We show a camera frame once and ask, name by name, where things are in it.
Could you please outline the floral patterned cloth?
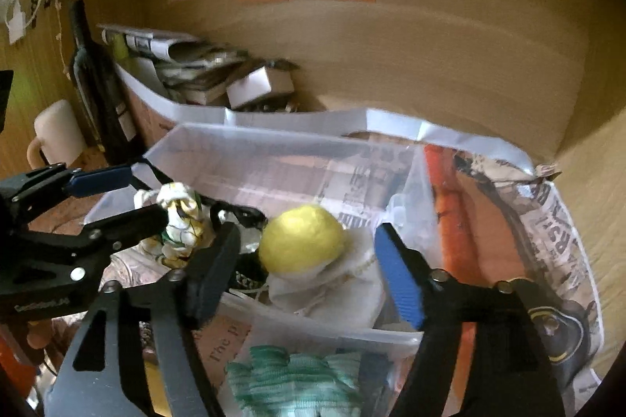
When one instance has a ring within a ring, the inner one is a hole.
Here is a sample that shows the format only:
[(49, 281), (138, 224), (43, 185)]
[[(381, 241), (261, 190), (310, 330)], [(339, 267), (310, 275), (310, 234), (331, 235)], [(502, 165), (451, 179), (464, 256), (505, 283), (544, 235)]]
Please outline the floral patterned cloth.
[(188, 185), (173, 182), (155, 190), (138, 190), (134, 208), (148, 205), (158, 205), (167, 213), (167, 226), (157, 235), (141, 240), (134, 250), (160, 266), (184, 268), (191, 256), (214, 238), (208, 209)]

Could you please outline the dark wine bottle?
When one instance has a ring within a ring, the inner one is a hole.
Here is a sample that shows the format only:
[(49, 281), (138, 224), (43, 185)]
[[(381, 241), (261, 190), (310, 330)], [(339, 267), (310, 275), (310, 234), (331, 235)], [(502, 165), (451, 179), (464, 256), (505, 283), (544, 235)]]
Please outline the dark wine bottle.
[(136, 163), (146, 149), (125, 101), (112, 57), (94, 41), (83, 0), (70, 8), (76, 49), (70, 73), (95, 142), (112, 166)]

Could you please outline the stack of newspapers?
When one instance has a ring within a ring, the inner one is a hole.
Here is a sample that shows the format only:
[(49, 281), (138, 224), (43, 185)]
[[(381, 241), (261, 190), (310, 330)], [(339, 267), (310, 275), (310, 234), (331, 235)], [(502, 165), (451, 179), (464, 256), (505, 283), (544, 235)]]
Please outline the stack of newspapers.
[[(102, 24), (100, 29), (115, 60), (151, 90), (178, 103), (230, 109), (226, 95), (230, 83), (260, 67), (288, 70), (291, 77), (297, 70), (297, 65), (288, 60), (256, 57), (246, 49), (182, 32), (112, 24)], [(240, 110), (263, 109), (293, 94)]]

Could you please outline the yellow foam ball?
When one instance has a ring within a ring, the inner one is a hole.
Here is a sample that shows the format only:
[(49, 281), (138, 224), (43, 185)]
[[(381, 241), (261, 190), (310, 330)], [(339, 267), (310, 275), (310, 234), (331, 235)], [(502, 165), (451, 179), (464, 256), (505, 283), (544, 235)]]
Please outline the yellow foam ball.
[(346, 245), (343, 226), (330, 212), (302, 205), (267, 222), (258, 252), (268, 273), (295, 275), (326, 268)]

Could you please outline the white cloth pouch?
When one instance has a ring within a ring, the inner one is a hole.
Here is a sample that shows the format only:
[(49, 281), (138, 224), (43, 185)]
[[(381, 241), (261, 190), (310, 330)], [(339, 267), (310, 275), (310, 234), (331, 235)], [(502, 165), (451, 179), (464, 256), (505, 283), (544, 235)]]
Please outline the white cloth pouch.
[(328, 266), (302, 275), (270, 275), (271, 305), (331, 326), (374, 326), (386, 300), (374, 237), (366, 227), (345, 235), (344, 253)]

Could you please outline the cream black tote bag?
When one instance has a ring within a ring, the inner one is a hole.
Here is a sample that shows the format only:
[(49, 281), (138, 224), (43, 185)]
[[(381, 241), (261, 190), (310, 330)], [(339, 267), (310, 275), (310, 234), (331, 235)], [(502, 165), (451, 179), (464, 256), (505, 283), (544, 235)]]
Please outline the cream black tote bag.
[(240, 233), (240, 254), (230, 288), (244, 293), (260, 292), (268, 275), (258, 252), (267, 217), (253, 207), (214, 201), (209, 206), (209, 220), (215, 234), (224, 223), (234, 224)]

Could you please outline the green knitted glove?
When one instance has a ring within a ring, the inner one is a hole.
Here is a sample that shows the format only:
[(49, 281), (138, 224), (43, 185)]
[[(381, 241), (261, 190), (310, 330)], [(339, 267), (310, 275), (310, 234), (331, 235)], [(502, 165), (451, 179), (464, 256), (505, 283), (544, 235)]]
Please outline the green knitted glove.
[(356, 351), (322, 357), (270, 345), (230, 362), (226, 382), (244, 416), (359, 416), (363, 407)]

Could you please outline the wooden shelf unit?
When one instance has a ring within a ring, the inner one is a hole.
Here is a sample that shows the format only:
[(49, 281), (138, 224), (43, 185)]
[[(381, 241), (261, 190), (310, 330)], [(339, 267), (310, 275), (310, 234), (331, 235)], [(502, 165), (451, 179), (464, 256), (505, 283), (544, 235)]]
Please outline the wooden shelf unit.
[(413, 115), (558, 164), (599, 285), (595, 366), (614, 361), (625, 339), (625, 0), (84, 1), (96, 24), (290, 59), (312, 106)]

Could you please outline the clear plastic bin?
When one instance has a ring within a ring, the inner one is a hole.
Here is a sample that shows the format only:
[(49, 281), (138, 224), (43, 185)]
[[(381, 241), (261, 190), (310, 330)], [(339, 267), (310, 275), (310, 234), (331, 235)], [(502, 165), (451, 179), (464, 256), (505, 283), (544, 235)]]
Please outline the clear plastic bin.
[(389, 413), (420, 336), (400, 326), (374, 255), (374, 231), (389, 223), (406, 246), (440, 262), (425, 151), (186, 124), (149, 149), (135, 173), (149, 188), (168, 176), (267, 219), (241, 238), (244, 253), (271, 260), (270, 273), (254, 286), (252, 274), (241, 271), (196, 338), (227, 415), (240, 411), (228, 364), (248, 361), (252, 347), (263, 345), (319, 357), (358, 352), (363, 414)]

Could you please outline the small white cardboard box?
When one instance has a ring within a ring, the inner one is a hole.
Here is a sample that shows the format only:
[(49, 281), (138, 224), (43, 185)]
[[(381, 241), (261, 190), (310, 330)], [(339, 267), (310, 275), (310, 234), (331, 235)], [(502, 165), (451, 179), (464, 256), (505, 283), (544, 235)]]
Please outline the small white cardboard box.
[(240, 110), (267, 99), (286, 97), (294, 92), (291, 73), (274, 67), (260, 67), (226, 88), (231, 110)]

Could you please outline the cream ceramic mug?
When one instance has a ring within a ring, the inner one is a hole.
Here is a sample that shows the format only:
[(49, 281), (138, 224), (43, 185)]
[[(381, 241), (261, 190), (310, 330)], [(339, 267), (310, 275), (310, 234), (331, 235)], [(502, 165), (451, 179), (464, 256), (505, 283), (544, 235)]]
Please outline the cream ceramic mug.
[(52, 164), (73, 164), (87, 149), (72, 106), (66, 99), (58, 100), (42, 110), (34, 119), (35, 137), (27, 148), (27, 161), (32, 169)]

